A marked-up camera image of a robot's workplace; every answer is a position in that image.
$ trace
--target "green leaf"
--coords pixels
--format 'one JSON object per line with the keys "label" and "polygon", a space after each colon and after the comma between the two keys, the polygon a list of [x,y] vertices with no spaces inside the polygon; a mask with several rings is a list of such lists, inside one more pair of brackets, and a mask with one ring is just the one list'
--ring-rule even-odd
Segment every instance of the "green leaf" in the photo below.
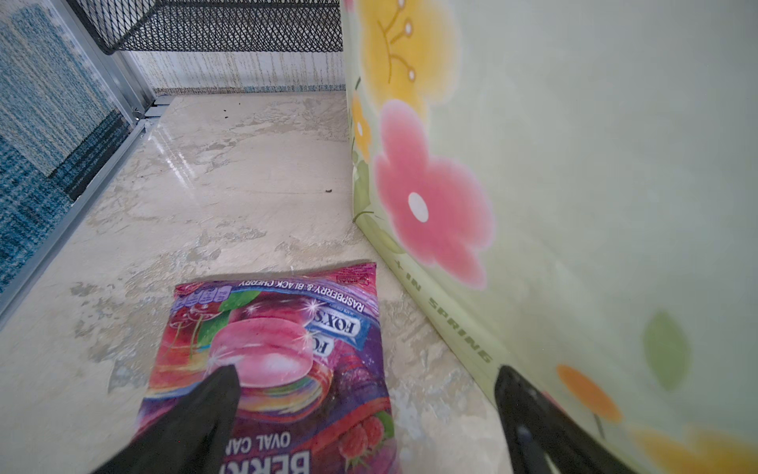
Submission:
{"label": "green leaf", "polygon": [[377,412],[374,416],[379,418],[381,424],[384,425],[384,439],[394,438],[395,436],[395,423],[392,421],[392,415],[387,412]]}
{"label": "green leaf", "polygon": [[374,240],[377,240],[392,253],[403,254],[406,252],[388,232],[379,227],[373,218],[364,214],[359,216],[359,219],[365,223],[362,230],[366,233],[366,237],[370,239],[373,236]]}
{"label": "green leaf", "polygon": [[236,293],[229,295],[221,306],[218,307],[218,310],[230,311],[232,309],[241,308],[253,301],[259,294],[261,294],[260,291],[237,291]]}
{"label": "green leaf", "polygon": [[353,214],[357,214],[371,204],[371,200],[368,198],[368,165],[366,162],[360,161],[356,169],[358,170],[358,179],[352,192]]}
{"label": "green leaf", "polygon": [[197,345],[199,347],[211,345],[211,341],[213,341],[216,333],[227,324],[229,324],[229,311],[221,313],[210,321],[203,322],[197,335]]}
{"label": "green leaf", "polygon": [[690,370],[692,349],[681,326],[666,311],[659,311],[642,334],[647,366],[668,391],[681,384]]}

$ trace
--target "black wire mesh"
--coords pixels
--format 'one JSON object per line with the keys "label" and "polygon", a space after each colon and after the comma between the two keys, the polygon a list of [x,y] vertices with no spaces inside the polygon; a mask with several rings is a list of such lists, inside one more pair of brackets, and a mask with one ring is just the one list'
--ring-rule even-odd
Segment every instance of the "black wire mesh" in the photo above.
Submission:
{"label": "black wire mesh", "polygon": [[342,51],[339,0],[68,0],[99,48]]}

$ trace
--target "beige marble surface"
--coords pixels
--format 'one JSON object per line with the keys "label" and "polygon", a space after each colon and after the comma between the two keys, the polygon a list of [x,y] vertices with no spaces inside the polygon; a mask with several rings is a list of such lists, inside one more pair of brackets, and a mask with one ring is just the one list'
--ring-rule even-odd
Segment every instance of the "beige marble surface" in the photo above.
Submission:
{"label": "beige marble surface", "polygon": [[[0,331],[0,472],[130,440],[176,283],[378,261],[351,192],[344,93],[176,98]],[[378,271],[403,469],[508,472],[495,409]]]}

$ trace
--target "blue carpet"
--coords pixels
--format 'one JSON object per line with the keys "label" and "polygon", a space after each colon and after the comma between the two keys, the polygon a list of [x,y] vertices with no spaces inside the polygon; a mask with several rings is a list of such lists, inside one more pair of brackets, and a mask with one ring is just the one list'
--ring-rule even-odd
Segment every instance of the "blue carpet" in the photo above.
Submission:
{"label": "blue carpet", "polygon": [[6,12],[0,17],[0,293],[130,132],[48,7]]}
{"label": "blue carpet", "polygon": [[71,199],[0,137],[0,292],[71,207]]}
{"label": "blue carpet", "polygon": [[41,6],[0,21],[0,130],[43,174],[114,108]]}
{"label": "blue carpet", "polygon": [[50,175],[68,196],[76,200],[105,162],[129,136],[129,122],[118,110],[108,117]]}

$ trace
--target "candy bag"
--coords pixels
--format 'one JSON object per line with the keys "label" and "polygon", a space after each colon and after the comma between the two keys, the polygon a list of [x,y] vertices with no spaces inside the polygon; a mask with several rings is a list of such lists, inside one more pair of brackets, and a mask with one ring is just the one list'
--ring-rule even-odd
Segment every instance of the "candy bag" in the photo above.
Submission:
{"label": "candy bag", "polygon": [[375,263],[176,286],[139,432],[227,365],[242,395],[219,474],[400,471]]}

